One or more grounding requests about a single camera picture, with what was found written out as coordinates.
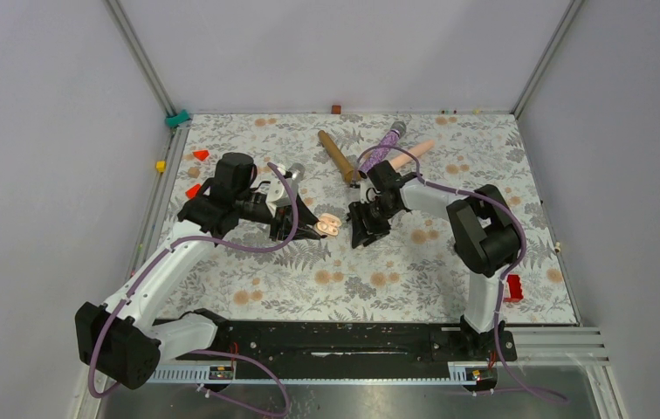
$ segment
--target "red plastic piece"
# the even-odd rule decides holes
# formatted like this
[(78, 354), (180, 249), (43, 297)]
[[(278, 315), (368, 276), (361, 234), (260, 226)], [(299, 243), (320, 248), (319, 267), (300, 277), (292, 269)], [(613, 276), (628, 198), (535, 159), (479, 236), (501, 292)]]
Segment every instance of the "red plastic piece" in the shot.
[(194, 157), (196, 157), (200, 161), (207, 160), (207, 157), (209, 156), (210, 156), (210, 152), (208, 150), (199, 150), (194, 152)]
[(201, 187), (202, 187), (202, 185), (197, 183), (196, 185), (192, 186), (191, 189), (186, 191), (186, 196), (188, 196), (189, 199), (194, 198), (194, 196), (196, 196), (196, 192), (198, 192), (199, 188), (201, 188)]
[(519, 303), (523, 299), (523, 288), (520, 286), (520, 275), (508, 275), (507, 287), (510, 288), (510, 297), (503, 299), (503, 301), (506, 303)]

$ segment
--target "green clamp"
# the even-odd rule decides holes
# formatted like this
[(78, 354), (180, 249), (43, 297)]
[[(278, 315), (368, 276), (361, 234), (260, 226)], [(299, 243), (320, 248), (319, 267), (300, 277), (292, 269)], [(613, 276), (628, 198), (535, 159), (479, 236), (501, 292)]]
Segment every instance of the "green clamp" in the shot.
[(190, 119), (191, 117), (189, 116), (189, 113), (186, 112), (186, 109), (183, 109), (176, 116), (170, 116), (166, 118), (166, 125), (168, 125), (169, 128), (175, 128), (178, 127), (179, 124), (181, 124), (182, 122), (185, 122)]

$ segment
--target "purple glitter cylinder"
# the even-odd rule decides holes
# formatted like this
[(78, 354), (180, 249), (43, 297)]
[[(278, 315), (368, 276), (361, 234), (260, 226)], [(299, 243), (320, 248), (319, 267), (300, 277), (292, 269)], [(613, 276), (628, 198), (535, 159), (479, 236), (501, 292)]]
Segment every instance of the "purple glitter cylinder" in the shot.
[[(379, 142), (379, 144), (383, 146), (394, 146), (399, 141), (400, 137), (403, 137), (404, 133), (406, 132), (407, 126), (404, 125), (404, 122), (398, 120), (392, 124), (392, 128), (386, 135), (384, 135), (384, 138), (382, 138), (382, 141)], [(389, 148), (377, 148), (376, 150), (372, 151), (368, 159), (363, 162), (363, 164), (361, 164), (361, 167), (358, 168), (358, 171), (362, 173), (368, 172), (368, 170), (371, 169), (376, 163), (384, 160), (384, 157), (386, 157), (388, 153)]]

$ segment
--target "flower pattern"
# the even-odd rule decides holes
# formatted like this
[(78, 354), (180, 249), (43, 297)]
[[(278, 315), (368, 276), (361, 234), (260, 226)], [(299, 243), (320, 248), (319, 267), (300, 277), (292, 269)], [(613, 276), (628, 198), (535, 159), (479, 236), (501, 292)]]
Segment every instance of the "flower pattern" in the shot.
[[(516, 268), (525, 298), (505, 303), (512, 323), (575, 322), (546, 218), (515, 119), (511, 115), (222, 114), (195, 115), (176, 174), (165, 238), (188, 199), (186, 190), (214, 173), (220, 156), (242, 152), (258, 166), (257, 182), (271, 180), (268, 161), (305, 165), (300, 195), (315, 214), (345, 219), (358, 199), (317, 139), (325, 130), (340, 150), (355, 156), (375, 145), (392, 122), (407, 123), (404, 148), (434, 139), (420, 162), (426, 178), (463, 189), (499, 187), (523, 223), (528, 252)], [(205, 161), (192, 152), (207, 149)], [(414, 170), (412, 163), (402, 168)], [(448, 222), (415, 211), (395, 216), (389, 236), (367, 248), (350, 247), (350, 225), (337, 237), (296, 241), (273, 253), (218, 246), (196, 264), (168, 298), (162, 317), (209, 308), (230, 319), (455, 322), (466, 307), (468, 269), (453, 253)], [(266, 227), (241, 223), (226, 240), (268, 247)]]

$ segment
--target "white wall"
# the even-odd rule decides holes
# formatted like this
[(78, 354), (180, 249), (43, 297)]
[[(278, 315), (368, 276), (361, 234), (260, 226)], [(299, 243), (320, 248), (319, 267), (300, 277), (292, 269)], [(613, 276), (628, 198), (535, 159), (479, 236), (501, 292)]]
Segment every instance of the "white wall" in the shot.
[(660, 417), (660, 2), (587, 2), (520, 126), (632, 418)]
[(167, 135), (102, 2), (0, 2), (0, 418), (61, 418)]
[(569, 0), (122, 0), (190, 112), (509, 111)]

